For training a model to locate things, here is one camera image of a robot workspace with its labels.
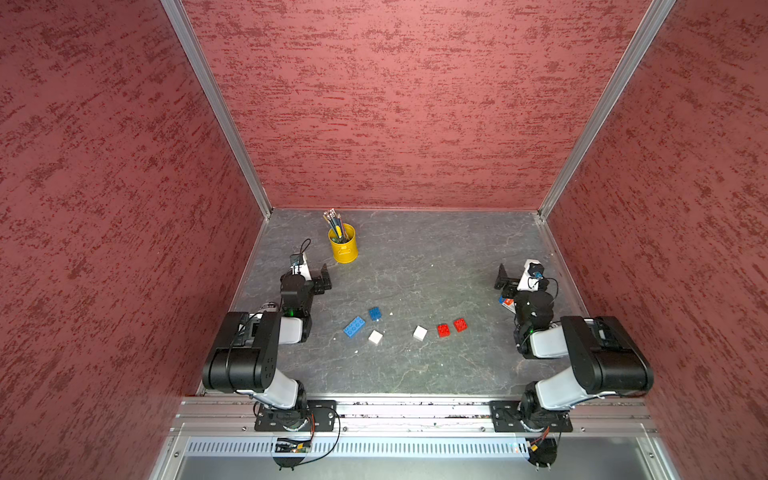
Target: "white lego brick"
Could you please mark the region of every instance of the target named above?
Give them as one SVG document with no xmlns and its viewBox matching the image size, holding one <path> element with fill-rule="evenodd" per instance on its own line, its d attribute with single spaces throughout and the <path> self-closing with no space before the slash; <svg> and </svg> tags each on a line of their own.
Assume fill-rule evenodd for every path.
<svg viewBox="0 0 768 480">
<path fill-rule="evenodd" d="M 424 337 L 426 336 L 426 334 L 427 334 L 427 329 L 424 328 L 423 326 L 417 326 L 416 330 L 413 331 L 413 337 L 418 340 L 421 340 L 422 342 L 424 341 Z"/>
<path fill-rule="evenodd" d="M 384 337 L 384 335 L 373 330 L 373 333 L 371 333 L 371 336 L 368 337 L 368 340 L 370 340 L 371 342 L 374 342 L 376 345 L 379 345 L 379 342 L 382 341 L 382 337 Z"/>
</svg>

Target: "ventilation grille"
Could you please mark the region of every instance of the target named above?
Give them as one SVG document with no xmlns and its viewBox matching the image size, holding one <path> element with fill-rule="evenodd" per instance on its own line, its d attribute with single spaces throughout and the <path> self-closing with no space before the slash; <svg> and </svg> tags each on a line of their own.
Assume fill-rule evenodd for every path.
<svg viewBox="0 0 768 480">
<path fill-rule="evenodd" d="M 187 444 L 189 456 L 225 457 L 303 457 L 328 452 L 335 437 L 315 438 L 310 454 L 275 454 L 276 437 L 243 439 L 238 437 L 193 437 Z M 349 437 L 340 439 L 334 456 L 339 457 L 412 457 L 412 458 L 527 458 L 524 439 L 415 439 L 392 437 Z"/>
</svg>

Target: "metal bracket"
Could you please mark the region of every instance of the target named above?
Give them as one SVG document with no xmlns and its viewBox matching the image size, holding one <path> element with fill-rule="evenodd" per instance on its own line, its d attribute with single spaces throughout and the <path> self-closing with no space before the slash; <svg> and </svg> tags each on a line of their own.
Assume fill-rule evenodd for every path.
<svg viewBox="0 0 768 480">
<path fill-rule="evenodd" d="M 310 400 L 307 402 L 309 408 L 307 412 L 315 417 L 315 432 L 332 432 L 336 424 L 336 402 L 333 400 Z M 307 423 L 295 432 L 286 430 L 280 423 L 278 417 L 285 414 L 288 410 L 261 409 L 256 416 L 256 422 L 253 424 L 253 430 L 256 432 L 309 432 L 310 424 Z"/>
<path fill-rule="evenodd" d="M 493 420 L 493 429 L 497 433 L 529 433 L 538 434 L 527 429 L 520 420 L 518 405 L 520 402 L 495 400 L 488 402 L 491 407 L 491 419 Z M 574 426 L 568 412 L 553 412 L 553 420 L 549 425 L 550 432 L 573 432 Z"/>
</svg>

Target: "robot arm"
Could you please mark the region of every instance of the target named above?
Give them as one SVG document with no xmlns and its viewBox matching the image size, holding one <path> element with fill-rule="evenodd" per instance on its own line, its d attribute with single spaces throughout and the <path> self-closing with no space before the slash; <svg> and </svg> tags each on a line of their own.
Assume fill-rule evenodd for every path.
<svg viewBox="0 0 768 480">
<path fill-rule="evenodd" d="M 598 396 L 639 396 L 654 384 L 654 373 L 627 330 L 614 316 L 563 316 L 561 325 L 531 334 L 531 351 L 554 358 L 565 347 L 571 366 L 526 386 L 520 404 L 531 429 Z"/>
<path fill-rule="evenodd" d="M 502 291 L 499 302 L 515 314 L 515 343 L 527 359 L 555 358 L 532 355 L 530 346 L 532 334 L 548 329 L 554 319 L 554 297 L 547 292 L 549 280 L 537 260 L 525 261 L 519 280 L 507 276 L 504 264 L 498 266 L 494 288 Z"/>
<path fill-rule="evenodd" d="M 257 313 L 224 317 L 203 367 L 206 389 L 249 395 L 276 409 L 306 410 L 301 382 L 276 367 L 277 346 L 306 342 L 313 298 L 331 289 L 328 267 L 310 274 L 303 250 L 291 255 L 290 270 L 280 278 L 280 306 L 266 303 Z"/>
</svg>

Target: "cable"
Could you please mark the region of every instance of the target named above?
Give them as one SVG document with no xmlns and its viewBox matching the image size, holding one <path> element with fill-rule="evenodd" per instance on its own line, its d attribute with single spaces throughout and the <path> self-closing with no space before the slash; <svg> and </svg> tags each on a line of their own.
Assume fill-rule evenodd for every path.
<svg viewBox="0 0 768 480">
<path fill-rule="evenodd" d="M 310 435 L 310 445 L 312 445 L 312 441 L 315 438 L 315 414 L 312 414 L 312 425 L 310 425 L 310 431 L 312 432 L 312 435 Z"/>
<path fill-rule="evenodd" d="M 538 283 L 544 279 L 554 280 L 554 285 L 558 288 L 557 290 L 554 291 L 554 297 L 552 298 L 552 302 L 554 303 L 554 299 L 558 298 L 558 295 L 560 295 L 560 283 L 558 282 L 558 279 L 552 278 L 551 276 L 543 276 L 542 278 L 537 278 L 536 283 L 534 283 L 533 286 L 531 286 L 531 280 L 533 280 L 533 277 L 530 276 L 528 278 L 528 288 L 533 288 L 534 286 L 537 286 Z"/>
<path fill-rule="evenodd" d="M 544 430 L 544 434 L 542 434 L 539 438 L 531 442 L 531 445 L 535 444 L 536 442 L 543 442 L 544 439 L 547 438 L 547 435 L 549 435 L 549 427 L 547 427 L 547 429 Z"/>
<path fill-rule="evenodd" d="M 315 458 L 313 460 L 309 460 L 308 462 L 302 462 L 302 463 L 300 463 L 298 465 L 295 465 L 295 467 L 300 467 L 301 465 L 309 465 L 312 462 L 317 462 L 318 460 L 322 460 L 323 458 L 327 457 L 331 452 L 333 452 L 333 450 L 335 450 L 336 446 L 339 444 L 339 438 L 341 438 L 341 417 L 339 416 L 339 413 L 335 409 L 332 409 L 331 407 L 317 407 L 317 408 L 319 408 L 319 409 L 328 409 L 331 412 L 333 412 L 333 414 L 336 416 L 336 419 L 339 421 L 339 433 L 338 433 L 338 435 L 336 435 L 336 441 L 333 443 L 333 447 L 331 447 L 331 449 L 328 452 L 325 452 L 325 454 L 323 454 L 322 457 L 318 457 L 318 458 Z"/>
<path fill-rule="evenodd" d="M 302 253 L 306 252 L 306 249 L 310 248 L 310 245 L 312 245 L 312 239 L 311 238 L 308 238 L 308 239 L 304 240 L 301 243 L 301 247 L 299 248 L 299 255 L 301 255 Z"/>
</svg>

